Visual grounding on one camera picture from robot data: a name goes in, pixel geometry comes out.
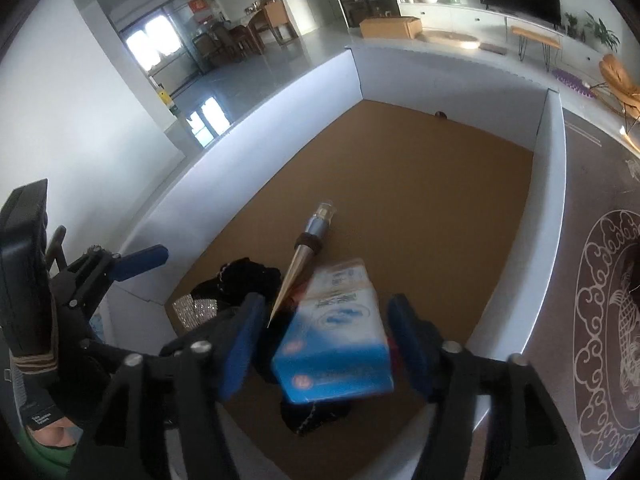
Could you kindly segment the blue white medicine box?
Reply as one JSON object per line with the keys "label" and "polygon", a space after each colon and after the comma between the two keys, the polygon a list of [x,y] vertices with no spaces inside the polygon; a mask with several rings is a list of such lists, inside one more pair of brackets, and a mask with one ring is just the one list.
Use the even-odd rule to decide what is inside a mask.
{"label": "blue white medicine box", "polygon": [[271,369],[293,404],[394,391],[378,295],[362,260],[314,271]]}

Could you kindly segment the gold tube cosmetic bottle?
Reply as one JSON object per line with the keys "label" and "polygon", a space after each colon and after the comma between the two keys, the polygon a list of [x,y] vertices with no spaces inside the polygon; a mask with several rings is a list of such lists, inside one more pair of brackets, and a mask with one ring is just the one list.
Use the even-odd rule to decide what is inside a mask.
{"label": "gold tube cosmetic bottle", "polygon": [[269,315],[268,325],[280,310],[286,296],[307,264],[322,251],[324,238],[329,231],[335,213],[335,206],[331,202],[320,203],[306,223],[303,232],[296,238],[293,258],[284,274],[277,299]]}

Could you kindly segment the red snack packet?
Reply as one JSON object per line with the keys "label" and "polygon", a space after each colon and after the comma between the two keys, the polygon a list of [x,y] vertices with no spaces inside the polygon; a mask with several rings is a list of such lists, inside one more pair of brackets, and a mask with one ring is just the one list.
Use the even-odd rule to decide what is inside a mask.
{"label": "red snack packet", "polygon": [[390,362],[392,363],[392,367],[394,370],[398,370],[398,368],[402,367],[402,359],[398,345],[396,344],[395,339],[390,335],[386,336],[386,341],[388,350],[390,350]]}

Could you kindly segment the white cardboard storage box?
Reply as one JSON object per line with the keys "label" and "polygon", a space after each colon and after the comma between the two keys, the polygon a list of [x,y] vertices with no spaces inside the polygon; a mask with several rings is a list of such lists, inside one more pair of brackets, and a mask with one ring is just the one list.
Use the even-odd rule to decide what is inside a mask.
{"label": "white cardboard storage box", "polygon": [[566,193],[558,92],[430,51],[346,49],[276,93],[186,166],[126,247],[163,244],[162,268],[114,287],[113,344],[155,353],[181,285],[247,256],[286,266],[322,200],[322,257],[355,257],[381,299],[407,295],[480,356],[523,351],[547,295]]}

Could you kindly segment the orange lounge chair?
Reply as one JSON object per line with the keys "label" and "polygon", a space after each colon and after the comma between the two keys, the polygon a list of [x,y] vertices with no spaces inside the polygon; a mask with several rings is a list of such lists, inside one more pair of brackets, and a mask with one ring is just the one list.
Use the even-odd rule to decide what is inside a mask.
{"label": "orange lounge chair", "polygon": [[639,121],[639,86],[623,63],[614,54],[606,54],[599,62],[599,70],[608,92],[622,107],[623,116]]}

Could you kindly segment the brown cardboard box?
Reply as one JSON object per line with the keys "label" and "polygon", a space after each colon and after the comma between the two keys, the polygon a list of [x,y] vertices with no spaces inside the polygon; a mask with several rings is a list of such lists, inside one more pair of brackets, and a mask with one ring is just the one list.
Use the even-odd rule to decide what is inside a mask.
{"label": "brown cardboard box", "polygon": [[423,32],[420,18],[412,16],[386,16],[366,18],[360,23],[360,32],[367,39],[416,39]]}

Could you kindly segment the wooden bench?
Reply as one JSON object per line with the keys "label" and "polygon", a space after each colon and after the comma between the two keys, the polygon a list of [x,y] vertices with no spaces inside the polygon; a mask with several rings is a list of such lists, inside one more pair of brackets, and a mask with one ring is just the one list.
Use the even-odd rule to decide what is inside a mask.
{"label": "wooden bench", "polygon": [[534,32],[533,30],[521,28],[520,26],[511,26],[510,31],[514,36],[518,37],[518,58],[521,62],[525,60],[528,44],[534,42],[541,46],[542,60],[544,67],[548,72],[552,65],[552,52],[555,55],[562,50],[562,44],[554,37]]}

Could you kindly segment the white media console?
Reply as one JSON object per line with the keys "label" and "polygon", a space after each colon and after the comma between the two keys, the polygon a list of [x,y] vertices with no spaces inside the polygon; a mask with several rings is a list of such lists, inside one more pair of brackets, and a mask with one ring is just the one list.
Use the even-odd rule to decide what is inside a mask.
{"label": "white media console", "polygon": [[[511,26],[520,26],[554,37],[562,44],[562,50],[558,55],[552,52],[552,64],[560,63],[582,72],[589,72],[592,68],[596,70],[606,55],[604,47],[593,48],[590,44],[570,38],[554,28],[524,18],[514,18],[508,14],[474,9],[461,4],[401,3],[399,9],[402,16],[420,18],[424,29],[458,32],[474,36],[483,44],[493,44],[515,51],[518,50],[518,37],[510,31]],[[541,46],[530,42],[526,56],[542,61]]]}

